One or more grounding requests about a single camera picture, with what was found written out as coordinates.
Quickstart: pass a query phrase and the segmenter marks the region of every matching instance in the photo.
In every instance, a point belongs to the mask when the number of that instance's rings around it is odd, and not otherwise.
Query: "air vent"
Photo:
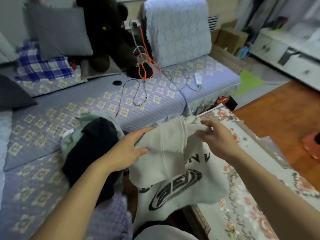
[[[218,22],[218,16],[208,17],[208,24],[209,24],[210,31],[213,31],[216,29],[217,22]]]

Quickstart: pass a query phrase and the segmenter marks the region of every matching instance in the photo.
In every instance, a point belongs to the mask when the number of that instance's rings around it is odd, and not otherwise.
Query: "blue plaid blanket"
[[[55,80],[73,76],[68,58],[57,57],[43,61],[40,57],[39,42],[24,41],[22,47],[17,48],[18,75],[16,79],[36,82],[41,79]]]

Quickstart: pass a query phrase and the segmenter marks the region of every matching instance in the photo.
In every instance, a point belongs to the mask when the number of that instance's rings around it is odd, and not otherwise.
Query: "green mat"
[[[240,78],[241,78],[241,84],[234,96],[239,96],[241,94],[244,94],[245,92],[248,92],[251,89],[254,89],[264,84],[264,81],[261,78],[253,75],[248,70],[243,70],[240,73]]]

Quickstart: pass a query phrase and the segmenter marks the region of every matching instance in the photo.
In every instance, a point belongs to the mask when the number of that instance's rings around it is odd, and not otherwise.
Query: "person's left hand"
[[[134,144],[140,137],[152,129],[139,129],[122,137],[110,151],[97,160],[100,167],[105,168],[109,173],[129,167],[138,157],[148,152],[146,148],[134,149]]]

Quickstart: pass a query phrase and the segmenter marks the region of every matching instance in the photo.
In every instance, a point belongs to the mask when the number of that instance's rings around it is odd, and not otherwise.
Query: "person's right hand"
[[[209,145],[210,151],[217,157],[233,165],[243,150],[234,141],[230,130],[216,120],[202,120],[203,125],[212,127],[211,133],[197,131],[195,134]]]

